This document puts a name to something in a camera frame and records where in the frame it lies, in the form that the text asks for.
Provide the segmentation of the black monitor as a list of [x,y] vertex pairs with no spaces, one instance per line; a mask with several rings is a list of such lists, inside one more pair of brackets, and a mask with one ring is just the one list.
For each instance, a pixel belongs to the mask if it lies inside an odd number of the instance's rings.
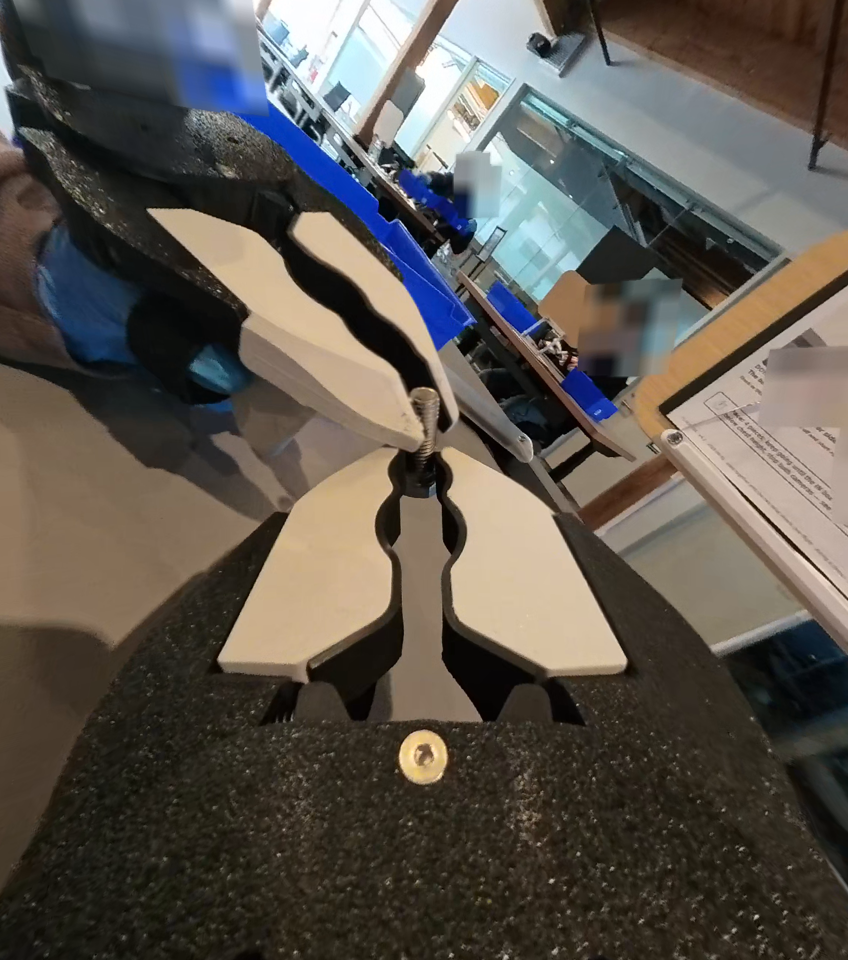
[[644,246],[618,226],[611,226],[575,268],[590,285],[668,280],[682,288],[676,268],[650,246]]

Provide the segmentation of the printed instruction sheet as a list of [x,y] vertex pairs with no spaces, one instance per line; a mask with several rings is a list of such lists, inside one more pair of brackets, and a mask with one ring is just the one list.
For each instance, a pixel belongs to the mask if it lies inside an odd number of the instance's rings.
[[660,410],[682,473],[848,651],[848,270]]

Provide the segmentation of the wooden table with black legs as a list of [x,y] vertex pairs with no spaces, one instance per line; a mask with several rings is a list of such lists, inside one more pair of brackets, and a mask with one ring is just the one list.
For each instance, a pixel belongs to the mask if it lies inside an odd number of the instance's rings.
[[[481,337],[498,359],[510,370],[527,390],[557,403],[588,438],[594,449],[606,457],[621,458],[625,462],[636,462],[636,456],[607,434],[600,424],[593,420],[563,389],[561,383],[543,362],[539,351],[532,347],[526,338],[514,330],[502,317],[500,311],[488,300],[486,294],[466,274],[458,270],[455,281],[464,291],[464,305],[475,319],[475,325],[481,331]],[[521,363],[532,372],[533,380],[525,376],[523,368],[517,362],[511,362],[498,350],[498,346],[507,344],[508,348],[521,358]]]

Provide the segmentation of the wooden board document stand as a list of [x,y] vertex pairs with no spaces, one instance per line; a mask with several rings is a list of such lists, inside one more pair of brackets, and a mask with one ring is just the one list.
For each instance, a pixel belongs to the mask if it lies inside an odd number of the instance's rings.
[[665,372],[652,375],[636,388],[629,409],[658,453],[651,463],[656,465],[663,460],[672,467],[673,474],[687,480],[792,597],[799,599],[813,615],[819,615],[823,609],[818,609],[822,605],[817,597],[822,601],[825,585],[812,586],[811,593],[807,594],[794,574],[786,572],[766,549],[770,545],[787,548],[791,544],[780,539],[778,531],[734,488],[731,492],[742,500],[743,516],[741,519],[732,516],[727,508],[714,501],[696,477],[680,471],[669,445],[663,440],[665,431],[672,429],[663,412],[666,401],[690,388],[697,378],[703,378],[759,335],[769,333],[774,324],[783,322],[807,299],[818,293],[829,296],[831,286],[836,288],[839,283],[848,282],[848,231],[835,234],[783,263],[785,259],[779,257],[696,324],[688,338],[676,348]]

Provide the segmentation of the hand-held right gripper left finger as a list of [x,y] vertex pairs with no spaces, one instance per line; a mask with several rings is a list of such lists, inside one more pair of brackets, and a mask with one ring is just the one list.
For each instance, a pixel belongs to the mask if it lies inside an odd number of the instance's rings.
[[396,663],[403,464],[382,447],[298,500],[219,653],[222,672],[375,683]]

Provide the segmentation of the silver hex bolt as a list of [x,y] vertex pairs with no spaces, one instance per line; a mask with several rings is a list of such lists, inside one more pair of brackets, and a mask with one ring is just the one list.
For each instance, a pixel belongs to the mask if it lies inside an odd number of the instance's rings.
[[437,444],[438,423],[441,414],[441,396],[429,387],[412,389],[408,398],[423,431],[423,439],[414,453],[417,470],[423,472],[430,464]]

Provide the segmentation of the black metal pole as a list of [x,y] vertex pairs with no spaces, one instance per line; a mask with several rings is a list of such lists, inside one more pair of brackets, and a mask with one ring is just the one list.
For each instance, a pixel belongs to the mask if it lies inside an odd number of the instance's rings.
[[838,48],[845,6],[845,1],[833,1],[827,20],[821,77],[814,109],[812,140],[807,161],[807,170],[810,172],[816,171],[820,152],[828,142],[826,130],[827,112],[837,67]]

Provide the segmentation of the grey pouch with snap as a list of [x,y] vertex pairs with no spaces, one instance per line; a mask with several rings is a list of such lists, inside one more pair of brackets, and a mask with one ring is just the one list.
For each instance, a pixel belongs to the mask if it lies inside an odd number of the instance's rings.
[[459,414],[477,426],[517,462],[532,463],[532,440],[508,418],[455,344],[451,343],[450,351],[442,356]]

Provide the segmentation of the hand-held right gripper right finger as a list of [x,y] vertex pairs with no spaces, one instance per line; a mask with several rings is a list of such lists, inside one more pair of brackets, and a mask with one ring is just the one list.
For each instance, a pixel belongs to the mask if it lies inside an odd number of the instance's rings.
[[452,639],[537,679],[622,674],[626,654],[562,516],[462,451],[446,448],[438,465],[454,529],[442,575]]

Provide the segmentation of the blue plastic bin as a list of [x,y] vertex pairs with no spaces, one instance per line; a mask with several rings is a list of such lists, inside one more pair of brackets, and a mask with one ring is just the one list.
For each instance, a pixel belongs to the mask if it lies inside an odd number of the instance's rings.
[[457,232],[465,232],[470,220],[454,197],[454,173],[420,172],[404,169],[398,174],[398,185],[406,196],[438,217]]
[[474,322],[407,228],[398,220],[386,220],[372,194],[285,114],[270,105],[265,113],[238,116],[279,144],[309,177],[343,202],[367,226],[402,274],[406,289],[439,351]]
[[618,406],[579,368],[566,374],[561,381],[561,388],[587,417],[597,423],[608,421],[619,412]]
[[490,305],[522,336],[532,334],[542,323],[542,320],[536,317],[500,280],[491,284],[486,296]]

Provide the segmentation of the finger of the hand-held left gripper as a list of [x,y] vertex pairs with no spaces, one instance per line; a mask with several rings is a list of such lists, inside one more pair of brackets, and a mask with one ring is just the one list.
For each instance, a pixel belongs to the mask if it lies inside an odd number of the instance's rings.
[[250,372],[366,438],[420,447],[423,427],[397,370],[302,290],[260,234],[187,208],[148,214],[248,308],[238,357]]
[[400,383],[438,395],[436,430],[457,425],[459,409],[430,332],[404,283],[328,212],[305,211],[286,228],[285,264],[297,285],[343,321],[351,338]]

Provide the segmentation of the wooden support post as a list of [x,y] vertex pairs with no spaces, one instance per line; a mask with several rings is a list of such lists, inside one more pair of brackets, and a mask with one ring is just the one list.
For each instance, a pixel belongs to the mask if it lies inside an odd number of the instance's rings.
[[382,113],[384,103],[392,98],[405,73],[408,70],[416,71],[457,3],[457,1],[428,1],[422,7],[407,39],[398,50],[392,64],[386,69],[368,104],[359,114],[353,138],[362,148],[368,148],[371,145],[373,129]]

